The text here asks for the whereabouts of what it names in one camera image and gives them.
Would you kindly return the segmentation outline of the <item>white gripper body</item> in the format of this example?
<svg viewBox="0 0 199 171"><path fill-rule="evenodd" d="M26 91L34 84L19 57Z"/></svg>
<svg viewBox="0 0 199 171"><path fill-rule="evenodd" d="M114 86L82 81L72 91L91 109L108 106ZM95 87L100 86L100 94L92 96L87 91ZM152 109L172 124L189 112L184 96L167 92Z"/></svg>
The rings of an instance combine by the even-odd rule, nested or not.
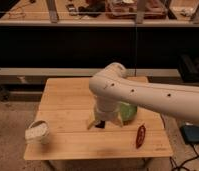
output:
<svg viewBox="0 0 199 171"><path fill-rule="evenodd" d="M105 97L96 96L94 115L100 121L114 122L119 113L119 102Z"/></svg>

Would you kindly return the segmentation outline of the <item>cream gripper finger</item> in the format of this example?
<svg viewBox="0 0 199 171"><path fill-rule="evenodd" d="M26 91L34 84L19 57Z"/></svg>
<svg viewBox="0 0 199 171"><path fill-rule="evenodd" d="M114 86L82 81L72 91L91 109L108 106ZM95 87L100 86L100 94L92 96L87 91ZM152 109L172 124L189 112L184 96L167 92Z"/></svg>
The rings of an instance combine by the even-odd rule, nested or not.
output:
<svg viewBox="0 0 199 171"><path fill-rule="evenodd" d="M123 121L122 121L122 118L121 118L120 115L118 115L118 116L115 118L114 123L115 123L117 126L120 126L120 127L123 126Z"/></svg>
<svg viewBox="0 0 199 171"><path fill-rule="evenodd" d="M87 121L87 130L95 126L95 120Z"/></svg>

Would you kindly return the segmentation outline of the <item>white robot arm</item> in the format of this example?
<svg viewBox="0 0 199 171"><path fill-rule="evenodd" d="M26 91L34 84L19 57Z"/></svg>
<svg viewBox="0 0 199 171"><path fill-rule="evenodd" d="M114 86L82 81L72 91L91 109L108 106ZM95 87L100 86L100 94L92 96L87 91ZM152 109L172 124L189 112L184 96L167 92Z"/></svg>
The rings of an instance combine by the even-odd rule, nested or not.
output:
<svg viewBox="0 0 199 171"><path fill-rule="evenodd" d="M117 118L119 103L125 102L199 126L199 87L131 81L126 68L114 62L89 79L89 89L101 121Z"/></svg>

